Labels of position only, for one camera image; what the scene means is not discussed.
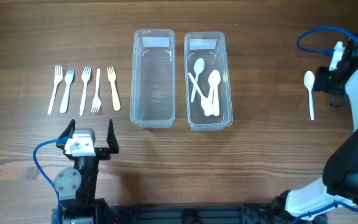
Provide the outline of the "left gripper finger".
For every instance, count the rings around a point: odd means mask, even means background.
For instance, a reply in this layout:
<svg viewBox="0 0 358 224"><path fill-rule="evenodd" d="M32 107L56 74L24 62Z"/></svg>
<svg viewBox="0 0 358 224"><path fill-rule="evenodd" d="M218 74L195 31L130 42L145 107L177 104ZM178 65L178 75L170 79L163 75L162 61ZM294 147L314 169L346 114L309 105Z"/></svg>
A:
<svg viewBox="0 0 358 224"><path fill-rule="evenodd" d="M67 128L62 132L62 134L58 137L58 141L56 143L57 146L64 146L66 142L72 138L72 135L75 130L75 120L72 119L68 124Z"/></svg>
<svg viewBox="0 0 358 224"><path fill-rule="evenodd" d="M114 126L113 126L112 119L109 120L106 142L108 144L110 154L118 154L119 153L119 145L118 145L118 142L116 139L116 135L114 133Z"/></svg>

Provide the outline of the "translucent white spoon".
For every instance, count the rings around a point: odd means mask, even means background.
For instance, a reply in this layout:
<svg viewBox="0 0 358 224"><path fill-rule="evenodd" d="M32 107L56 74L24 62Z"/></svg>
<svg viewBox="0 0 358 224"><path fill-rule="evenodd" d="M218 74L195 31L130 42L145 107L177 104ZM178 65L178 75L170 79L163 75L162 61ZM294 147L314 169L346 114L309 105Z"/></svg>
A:
<svg viewBox="0 0 358 224"><path fill-rule="evenodd" d="M304 86L308 90L308 100L309 100L309 110L310 110L310 119L314 120L314 103L313 103L313 85L314 85L314 74L312 71L307 71L304 75Z"/></svg>

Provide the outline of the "white fork tines down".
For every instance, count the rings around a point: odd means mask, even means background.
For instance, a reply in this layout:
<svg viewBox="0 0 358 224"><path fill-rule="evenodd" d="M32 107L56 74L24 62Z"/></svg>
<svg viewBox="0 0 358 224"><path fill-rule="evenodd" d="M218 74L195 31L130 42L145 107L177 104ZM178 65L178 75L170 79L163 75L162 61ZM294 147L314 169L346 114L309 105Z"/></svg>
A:
<svg viewBox="0 0 358 224"><path fill-rule="evenodd" d="M99 88L100 88L100 79L101 79L101 69L98 68L96 71L96 88L94 98L92 100L92 113L98 113L101 108L101 100L99 97Z"/></svg>

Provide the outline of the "pale blue plastic fork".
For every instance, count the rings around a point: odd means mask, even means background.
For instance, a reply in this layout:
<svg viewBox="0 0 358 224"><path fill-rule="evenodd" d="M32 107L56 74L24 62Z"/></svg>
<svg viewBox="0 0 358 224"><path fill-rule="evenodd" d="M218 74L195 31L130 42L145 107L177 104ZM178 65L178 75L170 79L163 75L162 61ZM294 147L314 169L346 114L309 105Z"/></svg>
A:
<svg viewBox="0 0 358 224"><path fill-rule="evenodd" d="M74 75L75 75L75 71L74 70L69 70L67 71L66 75L65 75L65 91L63 93L63 98L62 98L62 102L60 105L60 112L61 113L66 113L68 110L68 102L69 102L69 95L70 95L70 88L71 88L71 84L73 82L74 79Z"/></svg>

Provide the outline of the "long white plastic fork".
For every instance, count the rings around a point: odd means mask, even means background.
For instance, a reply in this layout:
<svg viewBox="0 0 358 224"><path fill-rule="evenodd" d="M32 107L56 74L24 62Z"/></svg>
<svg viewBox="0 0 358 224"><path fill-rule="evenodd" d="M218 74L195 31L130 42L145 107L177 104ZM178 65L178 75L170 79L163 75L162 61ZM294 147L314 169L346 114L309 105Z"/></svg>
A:
<svg viewBox="0 0 358 224"><path fill-rule="evenodd" d="M83 81L83 92L81 96L81 102L80 102L80 112L79 115L83 116L84 110L85 110L85 104L86 104L86 92L88 87L88 82L91 78L91 67L85 67L83 70L83 73L81 75L81 79Z"/></svg>

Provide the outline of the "cream yellow plastic fork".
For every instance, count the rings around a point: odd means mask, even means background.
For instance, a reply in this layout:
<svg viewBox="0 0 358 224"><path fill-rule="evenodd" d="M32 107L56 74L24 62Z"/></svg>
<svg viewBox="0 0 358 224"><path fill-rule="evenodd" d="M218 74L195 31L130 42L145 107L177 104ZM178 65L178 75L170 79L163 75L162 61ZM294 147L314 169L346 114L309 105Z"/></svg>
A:
<svg viewBox="0 0 358 224"><path fill-rule="evenodd" d="M108 71L108 80L111 83L111 93L112 93L112 105L115 111L119 111L121 109L121 103L119 101L119 96L116 88L116 73L113 66L107 67Z"/></svg>

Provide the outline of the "white spoon bowl down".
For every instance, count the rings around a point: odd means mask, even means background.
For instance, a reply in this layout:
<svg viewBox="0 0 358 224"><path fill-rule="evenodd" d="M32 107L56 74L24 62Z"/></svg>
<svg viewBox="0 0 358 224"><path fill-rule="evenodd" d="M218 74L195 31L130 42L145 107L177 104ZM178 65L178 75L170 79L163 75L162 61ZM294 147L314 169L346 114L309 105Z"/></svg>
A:
<svg viewBox="0 0 358 224"><path fill-rule="evenodd" d="M211 116L214 111L212 101L204 96L204 94L202 93L201 89L198 86L197 81L194 79L193 75L190 72L188 72L188 76L191 82L193 83L193 86L195 87L196 91L199 93L201 97L201 107L204 110L204 115Z"/></svg>

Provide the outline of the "cream yellow plastic spoon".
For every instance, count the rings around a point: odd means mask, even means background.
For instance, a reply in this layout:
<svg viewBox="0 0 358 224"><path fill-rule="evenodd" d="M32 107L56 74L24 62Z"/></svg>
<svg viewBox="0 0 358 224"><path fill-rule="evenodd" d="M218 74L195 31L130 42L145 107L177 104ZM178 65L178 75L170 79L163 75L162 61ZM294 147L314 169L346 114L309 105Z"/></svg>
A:
<svg viewBox="0 0 358 224"><path fill-rule="evenodd" d="M220 73L218 75L218 79L216 82L216 86L214 87L214 91L213 91L213 115L214 116L219 116L220 114L220 105L219 105L219 93L218 93L218 85L221 81L221 76Z"/></svg>

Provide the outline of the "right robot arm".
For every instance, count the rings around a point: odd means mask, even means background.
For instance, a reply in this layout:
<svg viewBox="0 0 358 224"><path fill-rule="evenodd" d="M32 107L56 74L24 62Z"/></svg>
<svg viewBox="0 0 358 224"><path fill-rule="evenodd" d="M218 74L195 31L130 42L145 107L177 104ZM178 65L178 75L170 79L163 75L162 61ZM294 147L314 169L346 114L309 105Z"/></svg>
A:
<svg viewBox="0 0 358 224"><path fill-rule="evenodd" d="M328 67L305 73L310 118L314 118L313 92L323 91L331 95L331 106L337 96L350 103L354 130L328 159L319 179L301 189L286 190L268 208L260 210L269 223L326 223L326 213L341 207L358 213L358 34L324 26L300 37L326 30L342 33L349 40L346 44L337 42L332 50L320 51L331 57Z"/></svg>

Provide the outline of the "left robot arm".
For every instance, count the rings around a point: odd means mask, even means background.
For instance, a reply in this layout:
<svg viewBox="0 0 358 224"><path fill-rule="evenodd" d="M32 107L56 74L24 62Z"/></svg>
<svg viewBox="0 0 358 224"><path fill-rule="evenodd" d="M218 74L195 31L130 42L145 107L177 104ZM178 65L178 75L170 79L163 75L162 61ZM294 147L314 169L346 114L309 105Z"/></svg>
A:
<svg viewBox="0 0 358 224"><path fill-rule="evenodd" d="M56 147L74 162L72 168L61 170L55 177L58 207L52 210L51 223L119 223L118 216L105 199L95 198L99 162L119 152L112 120L109 120L107 147L96 147L94 130L76 128L71 120L58 137Z"/></svg>

